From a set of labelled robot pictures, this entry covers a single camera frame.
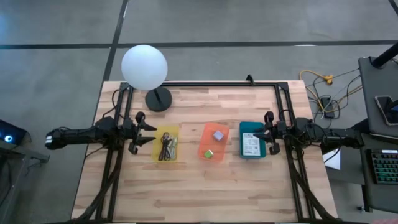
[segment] blue box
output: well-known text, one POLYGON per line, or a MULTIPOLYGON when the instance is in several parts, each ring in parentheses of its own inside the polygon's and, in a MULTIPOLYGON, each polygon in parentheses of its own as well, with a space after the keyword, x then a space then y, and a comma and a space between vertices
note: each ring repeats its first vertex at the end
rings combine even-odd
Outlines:
POLYGON ((260 159, 267 155, 266 142, 252 136, 255 130, 263 127, 261 122, 242 121, 239 124, 239 155, 243 159, 260 159))

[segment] yellow container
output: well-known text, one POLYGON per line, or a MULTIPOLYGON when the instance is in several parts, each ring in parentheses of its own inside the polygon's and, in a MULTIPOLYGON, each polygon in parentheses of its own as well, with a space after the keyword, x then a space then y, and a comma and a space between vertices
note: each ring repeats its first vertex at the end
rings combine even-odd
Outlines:
POLYGON ((176 162, 178 159, 178 132, 180 131, 179 126, 158 126, 155 132, 156 139, 154 140, 154 148, 152 150, 151 158, 155 162, 176 162), (159 161, 159 155, 162 150, 162 136, 163 133, 169 133, 173 138, 177 137, 177 145, 175 146, 175 159, 169 161, 159 161))

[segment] wooden table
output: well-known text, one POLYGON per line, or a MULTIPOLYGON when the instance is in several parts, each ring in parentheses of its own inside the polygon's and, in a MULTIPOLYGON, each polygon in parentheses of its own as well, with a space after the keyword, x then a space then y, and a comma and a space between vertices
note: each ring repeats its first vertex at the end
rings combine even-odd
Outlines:
MULTIPOLYGON (((312 118, 304 82, 288 83, 296 117, 312 118)), ((120 82, 104 83, 95 120, 113 107, 111 95, 119 85, 120 82)), ((154 162, 150 158, 151 142, 140 148, 135 156, 126 148, 114 222, 297 221, 283 141, 279 141, 281 152, 276 156, 268 154, 259 160, 239 157, 239 123, 264 122, 264 114, 269 110, 277 115, 274 89, 255 86, 168 89, 173 103, 161 113, 147 109, 146 91, 134 90, 130 115, 134 117, 138 111, 143 111, 149 125, 179 125, 178 162, 154 162), (219 164, 197 156, 206 122, 230 128, 226 154, 219 164)), ((153 136, 154 132, 143 132, 143 135, 153 136)), ((99 147, 92 144, 87 153, 99 147)), ((78 217, 98 193, 105 158, 106 150, 103 150, 85 161, 72 218, 78 217)), ((321 151, 318 147, 308 147, 304 159, 310 188, 329 213, 336 216, 321 151)), ((300 197, 307 214, 303 193, 300 197)))

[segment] black lamp base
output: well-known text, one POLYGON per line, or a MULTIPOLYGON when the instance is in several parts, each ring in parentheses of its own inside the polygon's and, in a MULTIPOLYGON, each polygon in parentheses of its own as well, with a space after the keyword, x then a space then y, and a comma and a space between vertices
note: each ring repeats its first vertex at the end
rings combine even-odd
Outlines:
POLYGON ((154 90, 148 91, 147 95, 145 96, 145 103, 150 110, 162 112, 171 106, 172 94, 168 89, 164 87, 158 87, 154 90))

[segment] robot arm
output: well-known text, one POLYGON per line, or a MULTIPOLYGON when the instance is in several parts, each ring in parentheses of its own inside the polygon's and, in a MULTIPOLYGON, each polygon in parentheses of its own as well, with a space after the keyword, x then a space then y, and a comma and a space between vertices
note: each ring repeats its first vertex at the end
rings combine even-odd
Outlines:
POLYGON ((275 143, 275 139, 284 139, 287 136, 294 138, 294 143, 302 148, 307 147, 311 143, 321 143, 322 154, 326 154, 341 146, 360 148, 364 145, 361 133, 353 128, 322 128, 307 118, 295 118, 291 126, 287 126, 285 121, 278 121, 274 125, 272 123, 273 120, 273 113, 268 111, 264 117, 264 121, 266 122, 264 128, 258 130, 265 133, 257 133, 255 136, 265 142, 273 143, 272 147, 277 147, 278 151, 279 145, 275 143))
POLYGON ((136 121, 137 125, 131 119, 127 119, 123 125, 117 126, 114 119, 108 116, 100 119, 88 129, 56 128, 47 133, 45 147, 55 150, 70 144, 101 143, 108 148, 120 139, 132 139, 129 151, 132 154, 137 154, 137 146, 142 146, 155 139, 155 137, 142 136, 140 133, 141 129, 145 131, 155 131, 157 129, 145 123, 145 114, 143 112, 138 112, 136 121))

